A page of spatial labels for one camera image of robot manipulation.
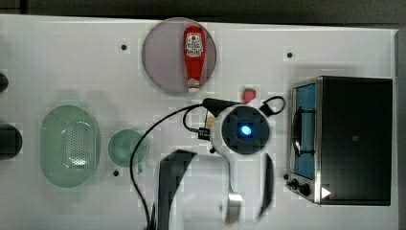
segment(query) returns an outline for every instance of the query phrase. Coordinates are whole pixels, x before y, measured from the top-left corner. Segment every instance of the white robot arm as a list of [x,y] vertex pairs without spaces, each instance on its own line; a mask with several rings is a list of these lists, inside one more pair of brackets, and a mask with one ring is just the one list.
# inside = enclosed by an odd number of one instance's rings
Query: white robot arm
[[267,154],[271,131],[266,117],[261,109],[235,104],[216,116],[211,129],[215,152],[230,166],[229,197],[223,204],[226,224],[259,221],[271,202],[274,175]]

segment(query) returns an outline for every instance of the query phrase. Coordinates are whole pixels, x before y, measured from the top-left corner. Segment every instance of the cable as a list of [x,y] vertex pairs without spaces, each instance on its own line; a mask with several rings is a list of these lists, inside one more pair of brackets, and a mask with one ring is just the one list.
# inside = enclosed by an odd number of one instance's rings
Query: cable
[[188,110],[185,112],[185,114],[183,114],[183,126],[185,127],[185,129],[187,129],[187,130],[189,130],[189,131],[191,131],[191,132],[199,132],[199,129],[193,128],[193,127],[189,127],[188,124],[186,124],[186,118],[188,117],[188,114],[189,114],[192,110],[194,110],[194,109],[195,109],[195,107],[194,107],[194,108],[190,108],[190,109],[188,109]]
[[140,197],[140,199],[143,201],[144,209],[145,209],[145,212],[146,212],[146,219],[147,219],[147,230],[150,229],[150,225],[151,225],[150,217],[149,217],[149,211],[148,211],[148,208],[147,208],[147,202],[146,202],[146,199],[144,198],[143,194],[141,193],[140,188],[138,188],[137,182],[135,181],[135,178],[134,178],[134,171],[133,171],[133,169],[132,169],[132,167],[133,167],[133,162],[132,162],[132,161],[134,160],[135,152],[137,152],[138,147],[141,146],[141,143],[142,143],[143,140],[146,138],[146,136],[147,136],[155,127],[157,127],[159,124],[161,124],[161,123],[162,123],[163,121],[165,121],[167,118],[169,118],[169,117],[171,117],[171,116],[173,116],[173,115],[175,115],[175,114],[177,114],[177,113],[180,113],[180,112],[182,112],[182,111],[188,110],[188,109],[192,110],[192,109],[197,108],[197,107],[199,107],[199,106],[202,106],[202,104],[194,104],[194,105],[190,105],[190,106],[187,106],[187,107],[178,109],[178,110],[176,110],[176,111],[170,113],[169,115],[165,116],[165,117],[162,118],[161,120],[159,120],[159,121],[158,121],[157,123],[155,123],[152,127],[150,127],[150,128],[146,131],[146,133],[144,133],[144,135],[141,137],[141,139],[138,141],[137,145],[135,146],[134,151],[132,151],[132,153],[131,153],[131,158],[130,158],[130,161],[129,161],[129,173],[130,173],[130,175],[131,175],[131,181],[132,181],[132,183],[134,184],[135,190],[137,191],[138,196]]
[[204,128],[207,127],[207,114],[209,113],[209,110],[206,109],[206,118],[204,119]]
[[[283,105],[282,105],[282,108],[281,108],[279,111],[274,112],[272,109],[269,108],[269,106],[267,105],[267,103],[269,103],[269,102],[271,102],[271,101],[273,101],[273,100],[276,100],[276,99],[282,100]],[[262,112],[264,112],[267,116],[270,116],[270,115],[277,115],[277,114],[281,113],[281,112],[283,111],[283,109],[284,109],[284,106],[285,106],[286,102],[285,102],[285,100],[284,100],[283,97],[281,97],[281,96],[275,96],[275,97],[272,97],[272,98],[270,98],[270,99],[265,100],[265,102],[263,102],[262,104],[263,104],[263,106],[260,108],[260,110],[261,110]]]

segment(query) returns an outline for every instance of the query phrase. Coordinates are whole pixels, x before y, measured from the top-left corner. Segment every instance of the white table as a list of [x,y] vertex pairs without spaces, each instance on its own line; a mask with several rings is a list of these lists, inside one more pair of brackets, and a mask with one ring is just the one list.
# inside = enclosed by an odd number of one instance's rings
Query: white table
[[[157,23],[0,15],[0,70],[10,80],[8,91],[0,94],[0,121],[14,124],[24,138],[22,152],[0,162],[0,229],[142,229],[144,211],[129,171],[115,166],[107,155],[109,138],[116,131],[146,130],[175,108],[206,97],[239,101],[245,85],[254,86],[264,100],[288,97],[292,83],[321,75],[395,75],[392,30],[203,23],[217,46],[214,75],[198,94],[171,96],[147,79],[141,63],[144,38]],[[122,44],[129,49],[122,51]],[[289,52],[293,58],[286,57]],[[101,128],[100,163],[76,189],[51,184],[39,167],[41,122],[62,104],[84,107]],[[146,169],[138,180],[149,205],[159,159],[179,146],[199,153],[207,150],[206,143],[183,129],[180,119],[169,119],[148,137]],[[287,122],[286,110],[271,119],[276,184],[267,216],[255,227],[219,224],[219,229],[397,229],[395,135],[390,207],[320,207],[283,186]],[[174,130],[182,135],[173,135]],[[112,175],[115,169],[120,176]]]

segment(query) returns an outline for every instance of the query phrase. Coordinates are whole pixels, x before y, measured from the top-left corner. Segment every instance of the ketchup bottle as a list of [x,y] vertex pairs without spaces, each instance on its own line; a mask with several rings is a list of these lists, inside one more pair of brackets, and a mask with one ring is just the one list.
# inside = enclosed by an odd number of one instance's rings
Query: ketchup bottle
[[183,38],[189,92],[197,92],[206,56],[206,36],[202,28],[190,26],[186,28]]

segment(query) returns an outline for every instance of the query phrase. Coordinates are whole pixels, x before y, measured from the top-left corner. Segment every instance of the toaster oven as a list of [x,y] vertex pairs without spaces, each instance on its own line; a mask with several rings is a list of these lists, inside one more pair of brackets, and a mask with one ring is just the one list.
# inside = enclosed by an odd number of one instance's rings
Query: toaster oven
[[390,205],[392,80],[321,76],[291,93],[289,190],[316,204]]

